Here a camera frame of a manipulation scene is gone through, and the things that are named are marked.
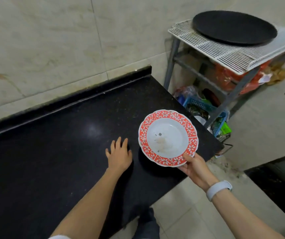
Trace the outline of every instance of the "person's right arm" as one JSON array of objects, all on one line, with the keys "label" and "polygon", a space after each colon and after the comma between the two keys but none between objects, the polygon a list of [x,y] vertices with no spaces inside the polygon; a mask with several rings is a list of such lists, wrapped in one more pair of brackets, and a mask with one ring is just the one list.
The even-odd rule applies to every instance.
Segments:
[{"label": "person's right arm", "polygon": [[[219,182],[198,154],[194,157],[184,154],[184,159],[187,163],[179,169],[185,172],[204,192]],[[236,239],[285,239],[250,212],[228,189],[216,193],[212,198],[212,203]]]}]

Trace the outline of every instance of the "tiled wall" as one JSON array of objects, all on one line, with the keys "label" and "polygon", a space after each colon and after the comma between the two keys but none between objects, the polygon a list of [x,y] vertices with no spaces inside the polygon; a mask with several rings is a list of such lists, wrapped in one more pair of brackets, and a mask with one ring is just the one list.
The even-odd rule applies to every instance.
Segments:
[{"label": "tiled wall", "polygon": [[[148,64],[163,84],[167,29],[211,9],[285,25],[285,0],[0,0],[0,119]],[[169,90],[193,79],[175,67]],[[270,87],[230,121],[239,168],[285,155],[284,92]]]}]

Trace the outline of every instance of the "person's left arm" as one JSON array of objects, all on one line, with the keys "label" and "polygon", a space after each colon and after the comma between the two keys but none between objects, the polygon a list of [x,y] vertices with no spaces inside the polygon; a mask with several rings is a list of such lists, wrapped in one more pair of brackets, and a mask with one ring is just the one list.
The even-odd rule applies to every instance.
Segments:
[{"label": "person's left arm", "polygon": [[97,184],[75,205],[52,233],[71,239],[97,239],[105,222],[116,183],[132,162],[127,152],[128,139],[121,146],[121,137],[112,142],[111,153],[106,149],[108,168]]}]

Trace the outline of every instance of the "white watch strap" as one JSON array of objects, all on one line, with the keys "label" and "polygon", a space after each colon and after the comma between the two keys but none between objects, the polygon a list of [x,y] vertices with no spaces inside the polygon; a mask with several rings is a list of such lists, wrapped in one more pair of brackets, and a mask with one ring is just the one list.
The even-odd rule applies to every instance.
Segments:
[{"label": "white watch strap", "polygon": [[226,180],[220,181],[220,182],[212,185],[210,187],[210,189],[208,189],[208,191],[206,192],[206,196],[207,196],[208,200],[211,202],[213,196],[217,192],[219,192],[220,190],[223,190],[223,189],[229,189],[230,191],[232,191],[232,185]]}]

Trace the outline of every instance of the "flower pattern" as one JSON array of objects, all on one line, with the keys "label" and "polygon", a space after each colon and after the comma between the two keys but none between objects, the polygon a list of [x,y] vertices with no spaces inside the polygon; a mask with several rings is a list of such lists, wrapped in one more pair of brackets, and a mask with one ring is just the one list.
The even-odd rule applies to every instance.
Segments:
[{"label": "flower pattern", "polygon": [[176,167],[183,165],[186,161],[183,159],[183,154],[174,157],[174,158],[164,158],[157,154],[155,154],[148,145],[147,141],[147,131],[149,126],[157,119],[160,118],[171,118],[178,121],[182,126],[184,126],[188,137],[189,137],[189,144],[187,149],[184,153],[187,153],[191,156],[197,150],[198,147],[198,138],[196,134],[196,129],[192,125],[192,123],[186,118],[184,115],[169,110],[159,110],[154,113],[149,114],[145,120],[141,123],[139,128],[139,143],[144,152],[144,154],[152,161],[156,162],[161,166],[169,166],[169,167]]}]

